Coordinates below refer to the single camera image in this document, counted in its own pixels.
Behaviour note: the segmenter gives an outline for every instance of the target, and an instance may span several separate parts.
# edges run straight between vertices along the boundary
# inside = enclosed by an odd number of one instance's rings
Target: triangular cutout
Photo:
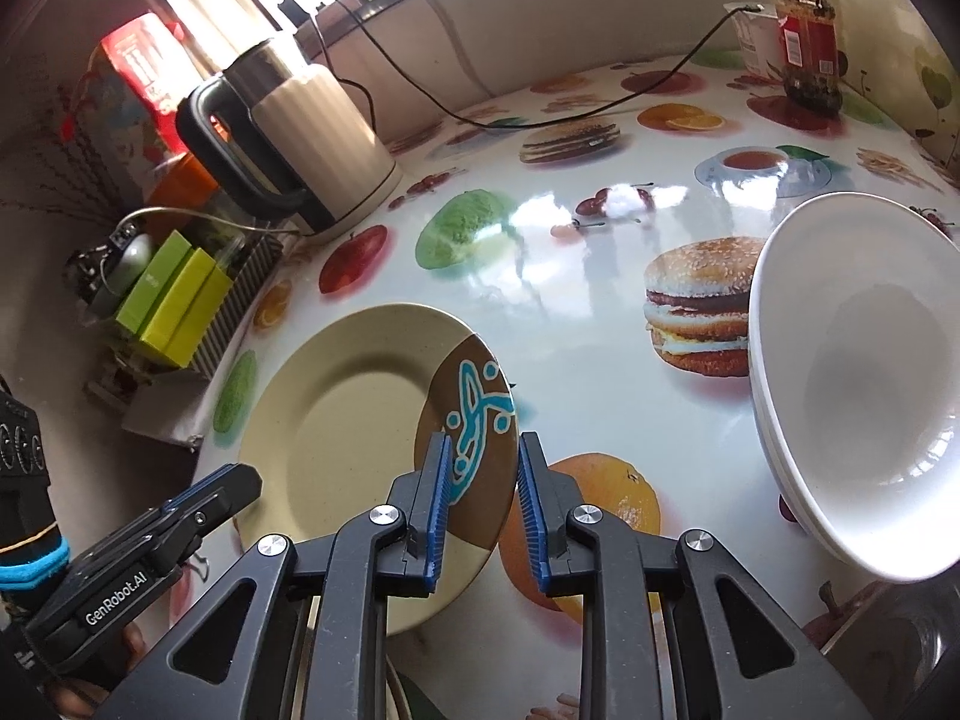
[[[240,632],[247,619],[256,584],[242,581],[192,637],[176,650],[171,659],[174,669],[219,685],[230,671]]]
[[[793,665],[793,648],[733,581],[717,580],[740,673],[748,680]]]

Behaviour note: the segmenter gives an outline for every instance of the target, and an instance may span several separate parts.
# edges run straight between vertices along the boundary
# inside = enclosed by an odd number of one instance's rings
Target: orange band
[[[47,525],[39,533],[34,533],[30,538],[24,538],[23,541],[18,541],[16,544],[11,544],[8,547],[0,547],[0,555],[3,555],[4,552],[13,552],[14,549],[19,549],[20,547],[25,547],[27,544],[32,544],[34,541],[37,541],[39,538],[43,538],[50,533],[54,528],[56,528],[56,520],[54,520],[50,525]]]

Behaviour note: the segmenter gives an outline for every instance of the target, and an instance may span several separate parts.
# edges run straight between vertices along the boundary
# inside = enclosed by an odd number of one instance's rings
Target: kettle lid
[[[227,69],[224,78],[253,108],[285,81],[302,73],[309,63],[289,32],[279,32],[245,50]]]

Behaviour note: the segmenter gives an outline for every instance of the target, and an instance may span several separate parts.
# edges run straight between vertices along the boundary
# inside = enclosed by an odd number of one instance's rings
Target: blue band
[[[24,565],[0,565],[0,590],[33,590],[61,570],[70,560],[70,545],[61,536],[53,552]]]

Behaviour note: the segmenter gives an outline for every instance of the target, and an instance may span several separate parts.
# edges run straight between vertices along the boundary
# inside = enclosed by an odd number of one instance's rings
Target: glass jar
[[[843,106],[843,95],[833,5],[830,0],[774,2],[787,98],[819,114],[836,116]]]

